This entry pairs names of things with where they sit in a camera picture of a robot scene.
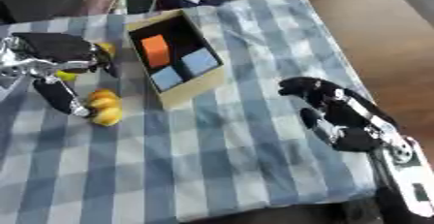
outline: foam block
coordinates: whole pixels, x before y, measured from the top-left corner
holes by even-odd
[[[182,78],[171,66],[152,74],[151,78],[161,91],[168,90],[182,83]]]
[[[168,65],[171,61],[169,47],[162,35],[141,40],[149,66],[152,68]]]
[[[182,57],[182,62],[193,76],[199,76],[219,64],[206,48],[199,49]]]

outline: orange cube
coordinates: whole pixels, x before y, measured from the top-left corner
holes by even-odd
[[[143,39],[141,40],[141,45],[146,51],[151,68],[168,65],[171,62],[169,47],[162,35]]]

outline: blue and white tablecloth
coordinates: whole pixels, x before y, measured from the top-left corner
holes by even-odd
[[[24,81],[0,104],[0,223],[174,223],[252,208],[347,201],[376,188],[365,154],[336,152],[298,118],[305,104],[278,81],[313,76],[366,90],[308,0],[237,0],[186,10],[223,58],[226,83],[171,111],[125,39],[144,16],[92,16],[0,26],[114,42],[120,79],[114,127],[51,109]]]

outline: cardboard box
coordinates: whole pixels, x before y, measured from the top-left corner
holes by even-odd
[[[164,109],[169,109],[181,102],[217,87],[225,80],[223,61],[202,36],[202,33],[182,12],[182,10],[162,12],[160,15],[127,24],[128,36],[135,48],[144,73],[159,96]],[[166,91],[160,91],[151,78],[161,69],[151,68],[146,62],[146,52],[141,40],[156,35],[163,35],[170,48],[170,64],[180,74],[183,82]],[[189,77],[183,68],[181,58],[200,48],[207,48],[218,62],[218,66],[197,77]]]

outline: wooden table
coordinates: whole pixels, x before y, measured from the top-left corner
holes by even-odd
[[[404,0],[310,0],[376,102],[434,165],[434,29]]]

